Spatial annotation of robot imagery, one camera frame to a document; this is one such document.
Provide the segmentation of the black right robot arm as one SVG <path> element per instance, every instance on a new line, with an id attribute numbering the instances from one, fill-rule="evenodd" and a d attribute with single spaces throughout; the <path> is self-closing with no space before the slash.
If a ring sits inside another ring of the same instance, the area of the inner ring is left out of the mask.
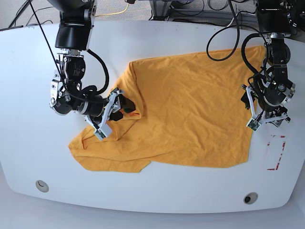
<path id="1" fill-rule="evenodd" d="M 122 119 L 123 113 L 135 111 L 135 104 L 119 88 L 114 88 L 106 98 L 101 96 L 109 86 L 109 72 L 104 61 L 89 49 L 97 3 L 94 0 L 51 0 L 50 4 L 60 12 L 55 46 L 61 49 L 55 58 L 58 73 L 51 82 L 50 107 L 60 115 L 71 111 L 83 115 L 95 136 L 103 140 L 112 133 L 107 121 Z M 101 89 L 95 85 L 82 87 L 86 70 L 82 51 L 102 65 L 105 83 Z"/>

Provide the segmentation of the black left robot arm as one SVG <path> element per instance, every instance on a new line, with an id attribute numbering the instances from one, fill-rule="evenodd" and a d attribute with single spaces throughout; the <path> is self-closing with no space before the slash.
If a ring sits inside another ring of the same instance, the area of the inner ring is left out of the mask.
<path id="1" fill-rule="evenodd" d="M 241 48 L 242 59 L 253 72 L 253 80 L 245 90 L 241 101 L 252 117 L 247 127 L 253 131 L 263 124 L 273 124 L 279 127 L 283 121 L 290 121 L 285 104 L 295 94 L 295 84 L 288 78 L 287 64 L 291 53 L 285 44 L 285 37 L 291 35 L 288 19 L 288 5 L 285 0 L 258 0 L 256 16 L 259 31 L 248 35 Z M 258 71 L 247 60 L 245 48 L 252 38 L 261 37 L 264 40 L 265 57 Z"/>

